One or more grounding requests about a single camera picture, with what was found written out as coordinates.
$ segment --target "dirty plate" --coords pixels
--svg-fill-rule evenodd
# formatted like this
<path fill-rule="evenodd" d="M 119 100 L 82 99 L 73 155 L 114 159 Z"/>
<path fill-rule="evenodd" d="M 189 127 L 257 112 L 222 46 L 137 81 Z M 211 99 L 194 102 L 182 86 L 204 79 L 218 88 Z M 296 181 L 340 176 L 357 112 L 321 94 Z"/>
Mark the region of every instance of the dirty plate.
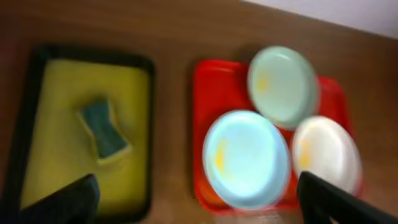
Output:
<path fill-rule="evenodd" d="M 285 140 L 269 120 L 252 111 L 232 111 L 213 123 L 203 166 L 215 192 L 239 209 L 276 203 L 290 178 Z"/>
<path fill-rule="evenodd" d="M 257 110 L 281 128 L 294 129 L 318 108 L 312 66 L 286 47 L 269 47 L 254 57 L 248 89 Z"/>
<path fill-rule="evenodd" d="M 361 160 L 351 136 L 338 123 L 323 116 L 305 120 L 292 147 L 297 176 L 308 170 L 348 193 L 358 191 Z"/>

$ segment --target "white surface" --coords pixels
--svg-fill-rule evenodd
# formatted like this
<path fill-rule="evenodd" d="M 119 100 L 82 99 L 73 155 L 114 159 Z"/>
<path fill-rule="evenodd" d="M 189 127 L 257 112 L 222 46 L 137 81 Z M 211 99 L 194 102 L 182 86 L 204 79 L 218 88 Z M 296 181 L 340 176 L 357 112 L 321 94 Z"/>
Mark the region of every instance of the white surface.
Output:
<path fill-rule="evenodd" d="M 318 106 L 318 83 L 310 63 L 286 47 L 269 47 L 250 64 L 248 89 L 258 111 L 275 125 L 295 128 Z"/>
<path fill-rule="evenodd" d="M 351 194 L 357 192 L 361 161 L 355 143 L 338 123 L 322 116 L 307 119 L 298 127 L 292 145 L 298 176 L 309 170 Z"/>
<path fill-rule="evenodd" d="M 398 38 L 397 0 L 245 0 L 359 30 Z"/>
<path fill-rule="evenodd" d="M 242 209 L 276 201 L 289 180 L 286 143 L 275 126 L 252 111 L 226 113 L 212 125 L 203 166 L 216 193 Z"/>

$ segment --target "red tray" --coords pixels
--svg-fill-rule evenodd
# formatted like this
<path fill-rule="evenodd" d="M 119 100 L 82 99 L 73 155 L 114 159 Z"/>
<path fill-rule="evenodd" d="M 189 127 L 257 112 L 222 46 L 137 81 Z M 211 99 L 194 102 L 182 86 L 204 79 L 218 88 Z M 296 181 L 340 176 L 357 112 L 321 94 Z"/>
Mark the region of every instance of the red tray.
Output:
<path fill-rule="evenodd" d="M 231 110 L 256 111 L 248 95 L 246 79 L 248 65 L 224 60 L 204 60 L 195 69 L 193 76 L 193 181 L 199 202 L 212 213 L 244 213 L 228 206 L 217 196 L 209 184 L 202 166 L 203 142 L 211 124 L 222 114 Z M 337 82 L 319 77 L 321 100 L 318 114 L 340 123 L 348 133 L 351 128 L 347 117 L 343 91 Z M 288 145 L 293 131 L 280 129 Z M 264 208 L 269 210 L 298 209 L 296 196 L 297 176 L 293 173 L 285 195 L 279 203 Z"/>

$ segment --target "light blue plate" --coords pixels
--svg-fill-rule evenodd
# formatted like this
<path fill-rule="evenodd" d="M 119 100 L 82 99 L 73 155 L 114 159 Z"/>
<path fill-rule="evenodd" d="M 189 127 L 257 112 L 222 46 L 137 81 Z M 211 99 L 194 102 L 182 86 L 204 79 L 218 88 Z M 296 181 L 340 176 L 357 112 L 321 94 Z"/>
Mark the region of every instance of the light blue plate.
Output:
<path fill-rule="evenodd" d="M 269 47 L 254 57 L 248 89 L 257 110 L 281 128 L 294 129 L 318 109 L 318 82 L 312 66 L 286 47 Z"/>
<path fill-rule="evenodd" d="M 263 116 L 237 110 L 209 129 L 203 166 L 215 192 L 239 209 L 276 203 L 290 178 L 289 152 L 279 130 Z"/>

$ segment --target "tray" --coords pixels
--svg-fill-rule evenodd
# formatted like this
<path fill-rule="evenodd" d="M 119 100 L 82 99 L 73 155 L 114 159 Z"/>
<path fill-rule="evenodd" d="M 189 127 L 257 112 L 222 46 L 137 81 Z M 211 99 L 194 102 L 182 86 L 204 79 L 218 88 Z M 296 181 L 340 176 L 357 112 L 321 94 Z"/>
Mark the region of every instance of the tray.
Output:
<path fill-rule="evenodd" d="M 154 75 L 153 63 L 138 55 L 74 46 L 46 45 L 36 48 L 27 70 L 0 212 L 16 217 L 22 208 L 92 173 L 97 177 L 101 198 L 106 199 L 104 206 L 101 206 L 100 200 L 97 222 L 126 223 L 144 218 L 151 201 Z M 131 82 L 121 83 L 120 79 Z M 83 98 L 91 98 L 91 94 L 93 97 L 105 94 L 119 105 L 116 109 L 120 128 L 130 136 L 129 140 L 136 147 L 134 155 L 116 165 L 112 164 L 112 167 L 98 166 L 90 157 L 90 140 L 76 118 L 81 106 L 78 99 L 85 101 L 87 99 Z M 127 166 L 126 161 L 131 160 L 137 161 L 137 164 Z M 119 187 L 110 179 L 118 176 L 116 181 L 122 183 L 121 187 L 133 186 L 135 177 L 125 177 L 125 170 L 129 173 L 144 170 L 137 177 L 142 183 L 137 187 L 142 196 L 136 201 L 134 195 L 129 196 L 128 202 L 127 199 L 112 200 L 129 192 L 110 190 Z M 27 202 L 27 197 L 34 199 Z"/>
<path fill-rule="evenodd" d="M 193 186 L 202 206 L 215 214 L 245 212 L 225 204 L 212 189 L 203 170 L 202 150 L 207 131 L 222 114 L 231 110 L 256 111 L 247 91 L 248 68 L 248 65 L 238 62 L 204 60 L 196 66 L 193 76 Z M 351 134 L 342 89 L 337 82 L 325 77 L 319 77 L 318 82 L 321 89 L 318 114 L 340 123 Z M 290 148 L 294 132 L 279 130 Z M 279 203 L 261 212 L 298 209 L 297 183 L 297 176 L 292 170 L 285 195 Z"/>

